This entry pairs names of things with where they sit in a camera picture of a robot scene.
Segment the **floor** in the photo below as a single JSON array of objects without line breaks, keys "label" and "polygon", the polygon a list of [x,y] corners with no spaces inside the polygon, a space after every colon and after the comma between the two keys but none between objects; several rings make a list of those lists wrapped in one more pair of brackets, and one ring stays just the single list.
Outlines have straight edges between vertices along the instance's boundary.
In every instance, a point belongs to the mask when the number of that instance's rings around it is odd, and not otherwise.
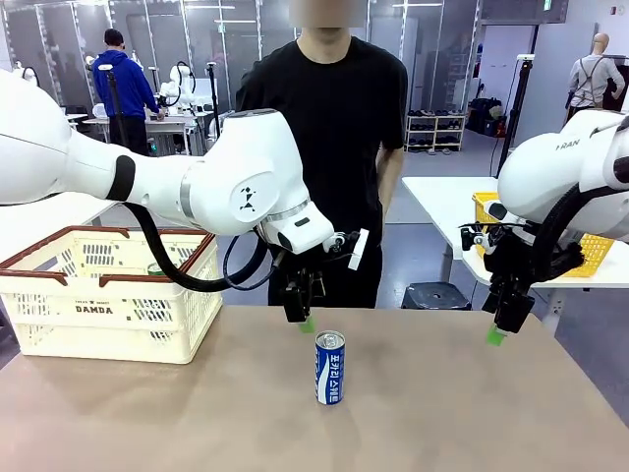
[{"label": "floor", "polygon": [[[438,153],[410,153],[404,165],[404,176],[484,176],[490,174],[491,152],[495,140],[472,133],[466,134],[464,150],[450,155]],[[495,151],[493,167],[497,166],[500,146]],[[127,211],[116,207],[105,213],[102,223],[108,226],[137,224]],[[158,219],[159,224],[167,225]],[[380,308],[398,308],[406,286],[411,282],[435,281],[439,277],[441,253],[434,248],[444,247],[438,232],[428,223],[417,203],[400,184],[387,217],[384,232],[384,269],[378,292]],[[222,261],[229,238],[219,238],[219,259]],[[253,235],[239,241],[230,267],[242,266],[253,251]],[[261,268],[252,280],[262,277]],[[461,263],[455,262],[451,281],[461,292],[473,299],[475,309],[485,300],[486,288],[475,284],[474,278]],[[546,308],[548,293],[534,293],[536,315]],[[228,290],[223,294],[231,305],[263,305],[265,287],[253,292]],[[599,388],[609,404],[629,427],[629,305],[627,290],[572,290],[566,302],[564,316],[557,331],[557,339],[575,359],[592,382]],[[11,340],[0,343],[0,368],[17,352]]]}]

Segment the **can lid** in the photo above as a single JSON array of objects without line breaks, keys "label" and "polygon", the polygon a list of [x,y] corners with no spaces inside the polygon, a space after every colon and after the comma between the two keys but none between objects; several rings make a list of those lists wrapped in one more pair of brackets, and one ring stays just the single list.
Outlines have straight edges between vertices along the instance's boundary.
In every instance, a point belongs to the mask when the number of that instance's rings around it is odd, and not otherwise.
[{"label": "can lid", "polygon": [[322,331],[316,336],[316,345],[323,349],[337,349],[345,345],[345,336],[338,331]]},{"label": "can lid", "polygon": [[164,275],[163,270],[158,263],[152,263],[146,268],[148,275]]}]

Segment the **man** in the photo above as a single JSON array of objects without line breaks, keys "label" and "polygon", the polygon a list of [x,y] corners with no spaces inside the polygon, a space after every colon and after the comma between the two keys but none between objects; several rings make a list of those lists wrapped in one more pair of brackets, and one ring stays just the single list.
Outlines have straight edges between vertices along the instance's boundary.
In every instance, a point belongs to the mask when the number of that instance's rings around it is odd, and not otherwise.
[{"label": "man", "polygon": [[612,59],[603,57],[609,36],[599,33],[594,36],[592,54],[579,59],[572,66],[570,72],[570,109],[567,121],[588,108],[602,108],[602,96],[607,89],[607,80],[612,79],[616,84],[616,92],[613,98],[617,100],[625,89],[625,80],[622,78]]},{"label": "man", "polygon": [[103,64],[113,66],[114,77],[116,78],[116,89],[120,100],[122,112],[122,128],[127,135],[127,145],[130,151],[138,154],[148,155],[146,145],[146,119],[144,106],[157,114],[158,120],[164,119],[164,112],[157,107],[150,85],[138,64],[127,57],[125,50],[125,40],[122,34],[115,29],[108,29],[105,32],[105,44],[107,50],[98,55],[93,63],[94,83],[98,96],[105,104],[105,110],[109,117],[109,135],[111,142],[115,145],[123,145],[116,116],[114,102],[111,96],[111,89],[107,82],[107,74],[98,69]]},{"label": "man", "polygon": [[[311,199],[334,229],[370,231],[358,271],[347,268],[347,259],[322,265],[325,296],[314,305],[375,307],[382,226],[404,159],[407,85],[397,58],[347,28],[303,28],[297,41],[256,62],[243,78],[237,108],[284,115]],[[293,262],[284,258],[282,266]],[[284,274],[271,277],[269,305],[282,303],[285,285]]]}]

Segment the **pocari sweat can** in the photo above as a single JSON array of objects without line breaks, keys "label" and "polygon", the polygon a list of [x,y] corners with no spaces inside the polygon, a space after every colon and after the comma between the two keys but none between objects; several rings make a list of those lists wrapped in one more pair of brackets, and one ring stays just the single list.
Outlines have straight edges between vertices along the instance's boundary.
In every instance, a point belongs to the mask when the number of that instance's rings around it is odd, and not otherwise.
[{"label": "pocari sweat can", "polygon": [[345,377],[345,336],[337,331],[323,331],[316,336],[316,399],[334,405],[343,399]]}]

